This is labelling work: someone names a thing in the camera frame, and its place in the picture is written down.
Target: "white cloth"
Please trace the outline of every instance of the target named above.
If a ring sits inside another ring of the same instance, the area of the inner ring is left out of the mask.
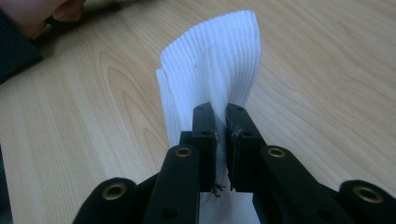
[[[161,54],[157,70],[170,147],[191,131],[192,110],[210,102],[217,117],[217,181],[221,197],[201,194],[200,223],[259,223],[251,194],[230,192],[226,178],[225,108],[244,106],[260,63],[260,31],[254,12],[236,11],[199,23]]]

